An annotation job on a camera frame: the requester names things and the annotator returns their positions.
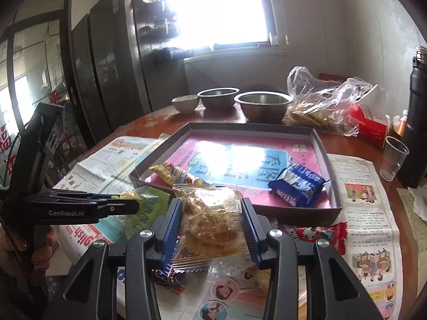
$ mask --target round wooden table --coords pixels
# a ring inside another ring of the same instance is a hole
[[[200,104],[192,114],[180,114],[174,107],[170,106],[119,127],[114,133],[92,148],[89,154],[96,152],[115,138],[123,135],[158,138],[162,133],[175,133],[189,122],[231,122],[244,124],[246,123],[246,118],[239,105],[234,105],[233,109],[227,112],[212,112],[206,110]],[[343,137],[326,133],[320,133],[319,135],[328,153],[360,157],[372,161],[376,170],[379,169],[383,157],[382,149],[356,137]],[[386,190],[394,219],[400,231],[404,285],[399,318],[402,319],[417,297],[418,246],[413,236],[405,208],[396,191],[396,188],[402,188],[403,186],[397,179],[394,179],[392,182],[387,182],[383,179],[381,181]]]

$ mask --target red snack wrapper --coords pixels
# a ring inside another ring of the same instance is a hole
[[[296,240],[314,243],[317,239],[325,238],[335,247],[340,255],[345,255],[345,240],[347,239],[346,222],[330,227],[294,227],[279,224],[277,228]]]

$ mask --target bread in plastic bag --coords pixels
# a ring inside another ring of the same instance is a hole
[[[175,185],[183,203],[174,270],[201,270],[221,257],[247,252],[241,197],[230,188]]]
[[[294,101],[288,107],[290,118],[320,132],[356,136],[359,123],[350,114],[350,107],[372,85],[359,78],[344,83],[322,81],[305,67],[295,67],[287,79],[288,93]]]

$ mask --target snack package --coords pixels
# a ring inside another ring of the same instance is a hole
[[[304,165],[295,163],[268,182],[272,193],[293,207],[313,207],[325,180]]]
[[[196,177],[187,171],[184,171],[178,166],[174,166],[169,162],[161,165],[153,165],[150,167],[154,173],[157,173],[169,185],[174,184],[196,184],[207,185],[207,183],[199,177]]]
[[[175,185],[183,203],[175,271],[206,269],[219,259],[247,252],[239,195],[227,187]]]
[[[167,192],[143,186],[120,195],[120,198],[133,198],[139,203],[139,210],[134,215],[120,215],[127,239],[136,232],[150,228],[154,219],[165,215],[169,208],[170,194]]]
[[[345,240],[347,239],[346,222],[330,227],[294,227],[280,224],[272,224],[272,226],[286,232],[296,240],[314,243],[319,238],[325,238],[335,247],[340,255],[345,255]]]
[[[165,287],[174,294],[182,294],[187,286],[187,273],[175,273],[171,264],[163,270],[153,270],[154,283]]]

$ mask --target white ceramic bowl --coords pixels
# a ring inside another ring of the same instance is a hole
[[[175,109],[183,114],[194,112],[199,105],[200,98],[197,95],[187,95],[175,97],[172,100],[172,104]]]

